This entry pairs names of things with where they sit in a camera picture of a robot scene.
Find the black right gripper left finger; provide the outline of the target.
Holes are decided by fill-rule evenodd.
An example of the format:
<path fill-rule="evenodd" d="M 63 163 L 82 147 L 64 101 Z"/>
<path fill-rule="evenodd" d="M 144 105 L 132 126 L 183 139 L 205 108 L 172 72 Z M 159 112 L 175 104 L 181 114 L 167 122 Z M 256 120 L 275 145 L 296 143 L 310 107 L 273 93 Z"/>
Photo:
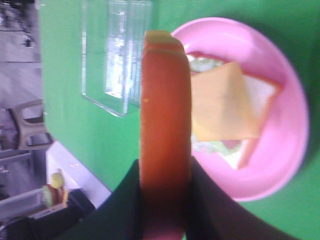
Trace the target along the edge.
<path fill-rule="evenodd" d="M 109 198 L 67 232 L 68 240 L 141 240 L 142 198 L 136 159 Z"/>

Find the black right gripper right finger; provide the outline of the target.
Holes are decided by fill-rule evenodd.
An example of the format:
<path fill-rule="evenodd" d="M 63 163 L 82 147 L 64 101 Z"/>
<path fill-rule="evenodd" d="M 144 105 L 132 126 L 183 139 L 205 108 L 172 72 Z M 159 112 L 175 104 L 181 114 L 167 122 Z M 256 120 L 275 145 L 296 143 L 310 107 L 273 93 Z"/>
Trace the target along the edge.
<path fill-rule="evenodd" d="M 188 240 L 292 240 L 232 200 L 191 158 L 185 236 Z"/>

